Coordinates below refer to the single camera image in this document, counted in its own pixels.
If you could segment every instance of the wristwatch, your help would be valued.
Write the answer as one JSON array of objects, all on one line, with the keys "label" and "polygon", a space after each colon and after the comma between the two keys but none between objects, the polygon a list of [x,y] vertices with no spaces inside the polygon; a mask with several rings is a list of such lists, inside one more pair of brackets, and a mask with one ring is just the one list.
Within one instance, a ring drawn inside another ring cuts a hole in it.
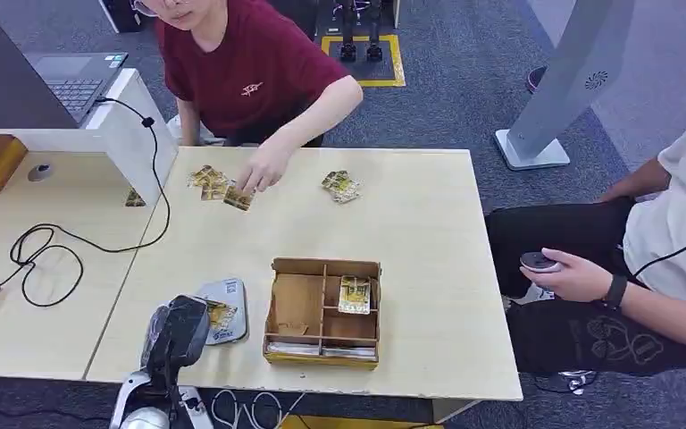
[{"label": "wristwatch", "polygon": [[611,286],[603,298],[604,307],[614,311],[619,310],[625,290],[627,290],[627,278],[621,275],[614,275],[611,279]]}]

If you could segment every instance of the speaker grille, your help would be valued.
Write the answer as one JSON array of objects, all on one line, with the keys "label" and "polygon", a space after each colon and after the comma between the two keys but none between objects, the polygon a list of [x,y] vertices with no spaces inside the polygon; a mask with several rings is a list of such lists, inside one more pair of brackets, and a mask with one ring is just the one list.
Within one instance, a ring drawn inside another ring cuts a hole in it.
[{"label": "speaker grille", "polygon": [[600,88],[608,80],[608,71],[596,71],[585,80],[586,89]]}]

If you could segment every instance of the finger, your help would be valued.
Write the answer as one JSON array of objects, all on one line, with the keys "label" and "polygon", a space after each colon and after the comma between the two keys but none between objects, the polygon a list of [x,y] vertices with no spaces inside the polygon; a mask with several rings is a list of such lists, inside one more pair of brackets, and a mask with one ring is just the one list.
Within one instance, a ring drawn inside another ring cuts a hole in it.
[{"label": "finger", "polygon": [[267,190],[272,185],[272,179],[269,176],[264,176],[260,181],[259,181],[259,186],[256,187],[256,190],[259,192],[264,192]]},{"label": "finger", "polygon": [[550,290],[555,290],[561,280],[559,273],[534,273],[523,266],[519,267],[519,271],[531,282]]},{"label": "finger", "polygon": [[580,257],[576,257],[575,255],[570,255],[566,252],[562,252],[561,250],[554,250],[552,248],[543,248],[541,251],[543,252],[543,255],[548,259],[552,259],[554,261],[561,262],[562,264],[569,266],[577,264],[577,261],[581,259]]},{"label": "finger", "polygon": [[282,179],[282,174],[277,174],[276,176],[274,176],[274,178],[272,179],[272,183],[270,183],[270,186],[276,185],[277,182],[280,181],[280,179]]},{"label": "finger", "polygon": [[248,177],[248,180],[246,181],[246,186],[242,188],[242,192],[246,195],[250,195],[251,192],[254,192],[254,189],[256,189],[256,186],[259,184],[259,181],[262,179],[262,174],[260,174],[256,170],[251,171],[251,175]]},{"label": "finger", "polygon": [[535,284],[537,284],[537,283],[541,280],[541,279],[540,279],[540,277],[541,277],[541,275],[542,275],[541,273],[534,273],[534,272],[528,270],[527,268],[525,268],[525,267],[523,267],[523,266],[520,266],[520,267],[519,267],[519,271],[521,271],[522,274],[524,274],[525,277],[527,277],[528,279],[530,279],[530,281],[533,282],[533,283],[535,283]]},{"label": "finger", "polygon": [[252,168],[250,165],[246,165],[246,167],[243,168],[243,170],[240,172],[240,175],[238,176],[238,179],[235,181],[235,189],[243,189],[246,187],[246,183],[248,183],[248,178],[251,177],[251,171]]}]

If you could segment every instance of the cardboard box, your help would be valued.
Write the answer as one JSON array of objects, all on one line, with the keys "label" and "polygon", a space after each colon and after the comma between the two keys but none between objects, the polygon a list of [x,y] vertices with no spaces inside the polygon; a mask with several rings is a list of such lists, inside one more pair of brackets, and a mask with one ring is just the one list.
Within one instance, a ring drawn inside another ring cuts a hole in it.
[{"label": "cardboard box", "polygon": [[[270,363],[313,363],[374,369],[380,360],[380,264],[376,262],[277,258],[272,303],[264,327],[264,357]],[[338,311],[340,278],[370,279],[369,315]],[[270,343],[299,344],[304,352],[270,350]],[[331,356],[334,349],[373,357]]]}]

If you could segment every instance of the white desk partition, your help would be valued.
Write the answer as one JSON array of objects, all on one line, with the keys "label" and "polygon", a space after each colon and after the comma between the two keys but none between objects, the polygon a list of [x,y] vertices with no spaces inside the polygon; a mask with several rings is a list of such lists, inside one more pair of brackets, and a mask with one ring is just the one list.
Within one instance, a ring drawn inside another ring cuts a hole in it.
[{"label": "white desk partition", "polygon": [[[106,97],[123,101],[145,117],[154,119],[153,128],[159,144],[156,170],[164,185],[177,156],[178,145],[138,71],[121,70],[106,91]],[[151,131],[122,105],[98,105],[79,130],[0,130],[0,134],[12,134],[31,152],[106,153],[144,201],[153,205],[159,198],[159,187],[151,169],[154,156]]]}]

